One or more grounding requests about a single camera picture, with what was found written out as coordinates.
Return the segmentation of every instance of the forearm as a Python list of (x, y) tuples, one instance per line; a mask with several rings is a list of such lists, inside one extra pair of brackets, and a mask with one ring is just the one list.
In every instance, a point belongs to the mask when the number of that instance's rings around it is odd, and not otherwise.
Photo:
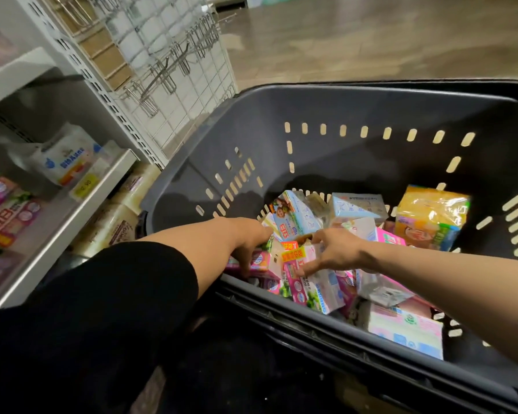
[(165, 244), (184, 254), (194, 266), (201, 296), (222, 273), (230, 253), (243, 242), (235, 221), (230, 218), (214, 218), (165, 229), (139, 241)]
[(369, 268), (400, 282), (518, 362), (518, 261), (365, 244)]

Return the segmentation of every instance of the shopping basket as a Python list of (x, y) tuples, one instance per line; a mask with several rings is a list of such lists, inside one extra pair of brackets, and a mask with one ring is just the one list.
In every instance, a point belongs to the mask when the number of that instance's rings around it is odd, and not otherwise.
[[(325, 199), (380, 193), (395, 215), (408, 184), (472, 196), (453, 251), (518, 259), (518, 81), (246, 90), (174, 155), (142, 202), (141, 227), (150, 234), (214, 216), (260, 218), (285, 189)], [(214, 292), (277, 341), (357, 375), (394, 404), (518, 412), (518, 366), (447, 316), (442, 362), (227, 275)]]

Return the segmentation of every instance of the hand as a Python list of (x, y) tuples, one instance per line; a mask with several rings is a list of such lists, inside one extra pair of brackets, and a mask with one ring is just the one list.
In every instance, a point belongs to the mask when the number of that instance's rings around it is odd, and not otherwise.
[(368, 241), (343, 228), (320, 229), (313, 234), (313, 244), (324, 243), (324, 252), (316, 260), (304, 264), (298, 276), (309, 276), (322, 269), (352, 270), (369, 266), (364, 252)]
[(244, 278), (250, 275), (251, 257), (257, 246), (266, 243), (272, 235), (272, 228), (263, 226), (256, 219), (232, 218), (238, 233), (238, 243), (232, 252), (240, 263), (240, 273)]

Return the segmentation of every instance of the gray plastic basket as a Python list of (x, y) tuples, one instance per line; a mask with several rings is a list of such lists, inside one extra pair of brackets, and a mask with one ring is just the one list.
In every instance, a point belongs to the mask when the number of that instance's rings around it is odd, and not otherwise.
[[(149, 234), (217, 215), (260, 217), (284, 189), (316, 191), (325, 199), (332, 191), (381, 193), (394, 215), (408, 184), (472, 195), (456, 252), (518, 259), (518, 82), (246, 90), (224, 101), (175, 154), (142, 202), (142, 228)], [(448, 318), (446, 331), (464, 332), (445, 337), (451, 363), (235, 278), (223, 275), (221, 283), (219, 296), (253, 314), (258, 325), (268, 323), (263, 327), (271, 333), (285, 334), (280, 341), (293, 337), (296, 348), (312, 337), (310, 345), (324, 346), (323, 354), (393, 369), (394, 380), (414, 378), (415, 389), (447, 402), (518, 412), (518, 367)], [(330, 337), (335, 342), (328, 346)]]

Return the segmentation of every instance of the tiled floor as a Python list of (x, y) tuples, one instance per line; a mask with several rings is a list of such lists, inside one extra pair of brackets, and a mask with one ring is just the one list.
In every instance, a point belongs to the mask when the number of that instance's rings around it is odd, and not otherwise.
[(294, 0), (222, 25), (239, 89), (365, 79), (518, 78), (518, 0)]

